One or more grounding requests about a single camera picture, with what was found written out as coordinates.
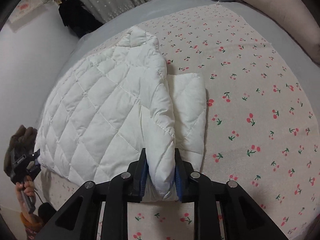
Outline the person's left hand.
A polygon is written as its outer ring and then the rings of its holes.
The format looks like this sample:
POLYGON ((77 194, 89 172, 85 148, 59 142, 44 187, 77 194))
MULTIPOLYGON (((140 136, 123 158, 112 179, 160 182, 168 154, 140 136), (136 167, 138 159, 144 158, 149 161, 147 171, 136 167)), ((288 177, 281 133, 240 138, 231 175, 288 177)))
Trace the person's left hand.
POLYGON ((35 197, 35 185, 30 176, 26 176, 24 178, 24 182, 17 182, 15 184, 15 192, 16 197, 19 202, 21 211, 25 217, 25 219, 31 221, 34 218, 34 215, 30 214, 27 210, 27 205, 25 201, 23 200, 23 194, 25 193, 28 197, 35 197))

